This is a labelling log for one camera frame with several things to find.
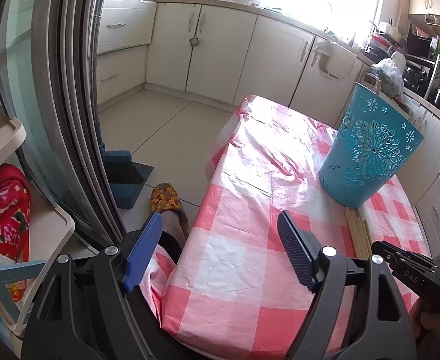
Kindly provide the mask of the white kitchen trolley shelf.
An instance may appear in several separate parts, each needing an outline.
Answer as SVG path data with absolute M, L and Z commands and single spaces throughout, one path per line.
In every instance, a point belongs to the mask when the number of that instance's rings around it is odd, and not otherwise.
M 361 84 L 367 87 L 374 94 L 378 95 L 381 90 L 382 81 L 375 74 L 365 72 L 361 80 Z

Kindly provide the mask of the cream kitchen cabinets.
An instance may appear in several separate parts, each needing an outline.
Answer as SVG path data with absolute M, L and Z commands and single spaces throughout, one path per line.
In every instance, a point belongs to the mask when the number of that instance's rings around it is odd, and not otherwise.
M 332 128 L 370 69 L 357 53 L 343 80 L 319 69 L 330 41 L 276 14 L 213 0 L 104 0 L 96 58 L 101 131 L 152 173 L 122 214 L 135 228 L 164 182 L 195 219 L 209 187 L 211 143 L 241 101 L 258 95 Z

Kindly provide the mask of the wooden chopstick on table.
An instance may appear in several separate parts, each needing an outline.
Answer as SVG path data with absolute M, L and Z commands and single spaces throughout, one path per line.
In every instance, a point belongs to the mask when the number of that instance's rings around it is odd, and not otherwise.
M 360 218 L 357 216 L 357 213 L 353 210 L 351 210 L 350 213 L 354 223 L 353 239 L 354 239 L 356 254 L 358 255 L 359 258 L 367 259 L 369 253 L 366 247 L 366 239 L 364 236 L 363 226 L 361 224 Z
M 346 218 L 346 222 L 348 224 L 348 230 L 350 233 L 350 237 L 351 237 L 352 243 L 354 245 L 355 255 L 357 258 L 361 258 L 362 257 L 362 250 L 361 250 L 361 246 L 357 242 L 356 222 L 355 222 L 355 219 L 351 213 L 351 210 L 348 207 L 345 208 L 345 218 Z
M 368 253 L 369 256 L 371 256 L 371 238 L 370 233 L 368 230 L 368 223 L 363 219 L 361 213 L 357 211 L 357 219 L 359 220 L 358 227 L 360 228 L 359 231 L 361 233 L 361 236 L 363 238 L 363 244 L 365 246 L 365 250 Z

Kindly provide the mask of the crocheted colourful slipper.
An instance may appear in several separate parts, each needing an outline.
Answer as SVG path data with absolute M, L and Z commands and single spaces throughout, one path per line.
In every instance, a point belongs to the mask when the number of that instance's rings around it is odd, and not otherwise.
M 185 235 L 189 233 L 189 222 L 185 210 L 182 206 L 179 194 L 169 183 L 161 183 L 152 190 L 149 199 L 150 212 L 162 214 L 166 211 L 172 211 L 179 219 L 179 225 Z

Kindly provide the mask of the pink checkered tablecloth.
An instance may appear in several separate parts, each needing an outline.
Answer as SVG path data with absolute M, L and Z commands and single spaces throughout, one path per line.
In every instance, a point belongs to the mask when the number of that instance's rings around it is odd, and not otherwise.
M 140 285 L 154 359 L 417 359 L 397 263 L 425 244 L 396 171 L 421 134 L 366 94 L 339 129 L 244 99 L 179 259 Z

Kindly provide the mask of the teal perforated plastic basket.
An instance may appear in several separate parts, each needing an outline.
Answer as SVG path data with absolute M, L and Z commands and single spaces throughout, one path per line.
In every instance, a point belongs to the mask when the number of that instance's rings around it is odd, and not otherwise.
M 411 157 L 423 135 L 388 102 L 357 83 L 318 177 L 340 205 L 356 209 Z

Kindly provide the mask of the beige storage shelf rack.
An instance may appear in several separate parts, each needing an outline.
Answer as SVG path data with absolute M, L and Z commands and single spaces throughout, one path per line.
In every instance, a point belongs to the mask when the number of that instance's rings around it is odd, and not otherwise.
M 10 164 L 25 141 L 23 123 L 0 110 L 0 341 L 16 359 L 38 289 L 74 234 L 73 219 Z

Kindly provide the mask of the red floral cushion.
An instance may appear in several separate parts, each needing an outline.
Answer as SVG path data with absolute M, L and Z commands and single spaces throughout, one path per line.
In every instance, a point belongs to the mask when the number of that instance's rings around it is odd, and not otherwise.
M 0 165 L 0 256 L 15 263 L 29 261 L 32 196 L 23 172 Z

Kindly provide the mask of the white plastic door holder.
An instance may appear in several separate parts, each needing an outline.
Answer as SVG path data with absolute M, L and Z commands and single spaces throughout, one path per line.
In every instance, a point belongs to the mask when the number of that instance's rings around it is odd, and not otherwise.
M 357 59 L 353 52 L 332 41 L 318 43 L 315 51 L 320 56 L 319 69 L 338 80 L 349 76 Z

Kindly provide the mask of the plastic bag on trolley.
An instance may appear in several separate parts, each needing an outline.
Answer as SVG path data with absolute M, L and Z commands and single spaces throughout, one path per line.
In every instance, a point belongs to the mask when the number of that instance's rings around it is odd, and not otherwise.
M 370 67 L 372 74 L 381 81 L 381 91 L 390 98 L 401 96 L 404 82 L 401 72 L 391 58 L 384 58 Z

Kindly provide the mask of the grey refrigerator door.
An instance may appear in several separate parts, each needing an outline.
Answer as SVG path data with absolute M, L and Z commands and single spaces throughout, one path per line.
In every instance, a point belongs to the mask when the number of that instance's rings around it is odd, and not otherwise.
M 125 236 L 100 149 L 97 39 L 104 0 L 0 0 L 0 104 L 26 128 L 19 160 L 80 236 Z

